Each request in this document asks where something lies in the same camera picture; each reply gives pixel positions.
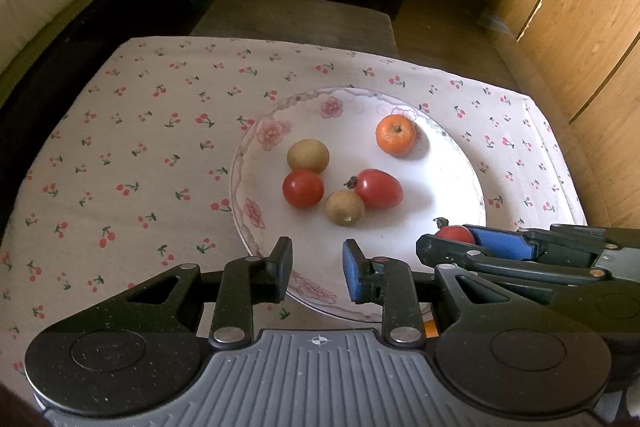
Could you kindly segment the red plum tomato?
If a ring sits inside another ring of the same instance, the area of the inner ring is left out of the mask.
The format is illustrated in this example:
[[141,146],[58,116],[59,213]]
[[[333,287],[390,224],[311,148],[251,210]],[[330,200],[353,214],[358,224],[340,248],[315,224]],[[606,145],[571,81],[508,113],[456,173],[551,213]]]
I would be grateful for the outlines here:
[[360,171],[357,176],[351,176],[345,186],[354,191],[368,209],[395,208],[404,199],[404,190],[400,182],[378,169]]
[[436,218],[435,223],[437,227],[435,235],[441,239],[465,244],[476,243],[473,233],[463,225],[450,225],[449,221],[444,217]]

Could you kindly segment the pale longan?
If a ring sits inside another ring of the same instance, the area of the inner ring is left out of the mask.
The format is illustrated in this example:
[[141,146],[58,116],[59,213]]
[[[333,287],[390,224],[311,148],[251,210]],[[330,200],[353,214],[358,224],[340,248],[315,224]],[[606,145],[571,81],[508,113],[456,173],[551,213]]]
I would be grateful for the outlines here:
[[364,207],[363,200],[355,192],[349,190],[341,190],[332,193],[326,199],[324,212],[326,217],[334,225],[340,227],[351,227],[363,217]]

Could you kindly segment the white floral plate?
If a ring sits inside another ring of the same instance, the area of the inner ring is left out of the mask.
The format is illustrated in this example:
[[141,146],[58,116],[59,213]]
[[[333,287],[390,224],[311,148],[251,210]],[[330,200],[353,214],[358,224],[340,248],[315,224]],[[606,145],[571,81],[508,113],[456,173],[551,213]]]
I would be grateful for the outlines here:
[[288,293],[338,319],[375,323],[343,277],[343,244],[423,270],[416,241],[452,225],[486,225],[484,193],[454,138],[410,104],[357,88],[296,94],[244,134],[230,174],[231,208],[248,252],[293,243]]

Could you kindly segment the round red tomato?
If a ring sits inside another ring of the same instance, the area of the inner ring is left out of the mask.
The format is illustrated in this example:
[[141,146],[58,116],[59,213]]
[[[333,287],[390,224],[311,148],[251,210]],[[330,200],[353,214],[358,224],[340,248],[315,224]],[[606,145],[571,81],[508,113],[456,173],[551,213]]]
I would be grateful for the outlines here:
[[283,180],[282,194],[288,205],[296,209],[308,209],[322,199],[324,183],[319,173],[297,169]]

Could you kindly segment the orange tangerine with stem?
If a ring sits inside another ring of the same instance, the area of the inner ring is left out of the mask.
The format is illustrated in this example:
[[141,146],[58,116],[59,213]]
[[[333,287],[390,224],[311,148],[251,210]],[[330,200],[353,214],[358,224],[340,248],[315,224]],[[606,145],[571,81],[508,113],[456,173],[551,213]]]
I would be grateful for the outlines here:
[[404,157],[416,143],[416,126],[404,115],[388,115],[376,126],[375,140],[384,153]]

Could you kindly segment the dark brown longan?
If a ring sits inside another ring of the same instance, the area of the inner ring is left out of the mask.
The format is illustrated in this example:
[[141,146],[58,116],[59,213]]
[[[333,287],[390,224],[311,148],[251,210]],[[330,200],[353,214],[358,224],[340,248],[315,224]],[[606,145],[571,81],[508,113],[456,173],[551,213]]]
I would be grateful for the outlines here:
[[286,161],[292,170],[306,169],[322,173],[329,166],[330,152],[320,141],[303,139],[288,149]]

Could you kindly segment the cherry print tablecloth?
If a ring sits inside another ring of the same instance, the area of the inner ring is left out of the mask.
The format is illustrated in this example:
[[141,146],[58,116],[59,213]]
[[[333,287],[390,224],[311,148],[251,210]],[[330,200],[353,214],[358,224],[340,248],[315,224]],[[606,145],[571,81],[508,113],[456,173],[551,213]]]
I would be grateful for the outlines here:
[[269,106],[314,88],[369,88],[432,116],[483,187],[490,225],[586,217],[535,103],[373,54],[275,41],[149,38],[122,44],[66,108],[24,171],[1,235],[1,379],[28,394],[24,353],[48,325],[177,262],[241,254],[232,155]]

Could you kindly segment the wooden wardrobe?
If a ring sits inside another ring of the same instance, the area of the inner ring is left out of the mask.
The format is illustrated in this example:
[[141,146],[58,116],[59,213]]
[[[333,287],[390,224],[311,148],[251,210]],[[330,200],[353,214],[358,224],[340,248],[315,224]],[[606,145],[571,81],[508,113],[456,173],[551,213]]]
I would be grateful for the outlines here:
[[639,223],[639,0],[485,0],[491,40],[547,116],[590,225]]

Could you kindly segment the brown stool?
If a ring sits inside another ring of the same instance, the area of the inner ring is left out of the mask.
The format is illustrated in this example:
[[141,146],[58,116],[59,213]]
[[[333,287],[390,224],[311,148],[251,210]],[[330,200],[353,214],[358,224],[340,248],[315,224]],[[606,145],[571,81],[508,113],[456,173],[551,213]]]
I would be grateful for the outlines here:
[[215,0],[192,34],[399,56],[388,15],[326,0]]

